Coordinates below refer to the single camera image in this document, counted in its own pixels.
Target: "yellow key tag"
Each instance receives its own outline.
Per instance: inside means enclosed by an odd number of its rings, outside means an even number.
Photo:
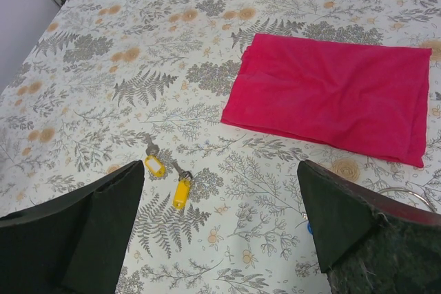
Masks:
[[[149,155],[144,160],[145,166],[149,169],[149,171],[156,177],[162,177],[165,174],[164,165],[153,155]]]
[[[179,180],[176,193],[173,198],[173,207],[182,209],[187,202],[188,193],[190,192],[190,179]]]

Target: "floral tablecloth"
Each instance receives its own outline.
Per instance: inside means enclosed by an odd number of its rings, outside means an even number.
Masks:
[[[440,3],[68,1],[0,97],[0,214],[144,159],[151,134],[167,173],[146,172],[117,293],[329,293],[297,165],[308,158],[374,191],[406,187],[441,207]],[[257,32],[431,48],[424,168],[220,124]],[[180,211],[172,159],[194,174]]]

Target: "key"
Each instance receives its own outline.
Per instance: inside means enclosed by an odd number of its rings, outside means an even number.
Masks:
[[[157,156],[159,153],[159,146],[153,143],[152,137],[149,134],[147,134],[145,139],[147,141],[147,149],[145,150],[147,156]]]
[[[193,179],[192,173],[190,171],[183,171],[181,167],[179,167],[178,163],[174,160],[172,162],[173,168],[178,172],[179,180],[182,179]]]
[[[159,153],[159,146],[154,144],[152,137],[147,134],[147,149],[145,153],[147,158],[144,160],[144,165],[149,169],[149,171],[156,177],[162,177],[165,174],[165,167],[160,160],[156,157]]]
[[[191,180],[193,178],[190,171],[184,171],[179,167],[176,161],[172,162],[173,167],[179,174],[179,182],[173,197],[173,207],[182,209],[187,203],[188,194],[190,192]]]

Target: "red fabric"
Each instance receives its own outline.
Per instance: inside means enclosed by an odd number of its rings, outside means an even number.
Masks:
[[[257,34],[221,122],[423,167],[430,55]]]

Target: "fern pattern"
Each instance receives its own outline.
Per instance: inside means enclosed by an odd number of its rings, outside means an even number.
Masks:
[[[255,34],[278,34],[281,36],[292,36],[293,33],[298,33],[299,30],[303,28],[305,22],[295,22],[290,20],[274,20],[270,23],[271,18],[269,17],[265,22],[261,23],[257,20],[255,24],[246,30],[239,28],[237,34],[232,32],[233,46],[239,44],[240,51],[243,52],[245,46],[248,46],[253,41]]]
[[[192,243],[192,230],[199,232],[211,215],[189,204],[184,209],[175,209],[169,204],[170,194],[160,201],[159,194],[139,209],[134,233],[140,238],[141,246],[153,257],[152,245],[164,250],[168,258],[172,256],[172,243],[178,250],[183,247],[182,236]]]
[[[150,98],[156,100],[158,92],[163,95],[165,87],[170,87],[177,79],[177,76],[162,74],[160,72],[146,73],[139,72],[134,78],[126,81],[123,79],[121,84],[115,85],[113,99],[118,96],[118,106],[125,99],[130,105],[135,106],[134,99],[137,97],[139,102],[149,105]]]
[[[69,46],[69,44],[73,43],[78,37],[80,37],[79,34],[60,31],[47,39],[38,41],[33,52],[35,52],[35,55],[42,52],[47,56],[48,51],[51,51],[54,55],[57,55],[57,52],[63,51],[63,48]]]

